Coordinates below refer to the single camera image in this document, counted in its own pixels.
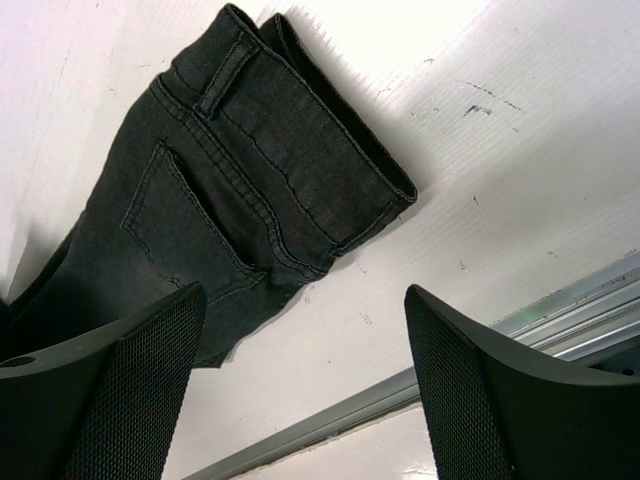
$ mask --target belt loop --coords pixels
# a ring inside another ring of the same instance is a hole
[[[246,32],[240,33],[198,103],[197,109],[207,118],[213,115],[220,99],[227,92],[242,67],[258,53],[257,43]]]

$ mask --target waistband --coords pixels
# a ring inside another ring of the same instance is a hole
[[[279,63],[277,75],[263,81],[261,62]],[[252,76],[242,79],[243,68],[253,68]],[[417,199],[411,180],[309,58],[282,15],[259,29],[226,5],[163,75],[188,86],[194,108],[205,115],[232,83],[233,95],[262,95],[256,109],[264,114],[242,118],[243,127],[264,140],[265,154],[287,177],[305,214],[331,238],[335,256],[371,238]],[[273,94],[262,93],[267,90]],[[233,107],[226,114],[233,117]]]

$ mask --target black jeans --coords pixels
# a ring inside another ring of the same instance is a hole
[[[0,354],[199,281],[208,308],[196,366],[220,366],[416,196],[286,19],[259,30],[228,5],[127,114],[63,259],[22,302]]]

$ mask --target pocket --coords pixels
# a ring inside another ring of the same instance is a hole
[[[178,287],[200,282],[210,305],[251,288],[266,272],[241,260],[179,165],[166,145],[156,145],[121,226],[159,277]]]

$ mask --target white surface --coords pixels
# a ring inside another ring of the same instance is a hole
[[[167,479],[409,366],[411,283],[490,323],[640,244],[640,3],[238,3],[289,12],[421,197],[221,371],[194,372]],[[2,0],[0,191],[41,250],[82,210],[127,108],[221,5]]]
[[[437,480],[421,407],[293,455],[239,480]]]

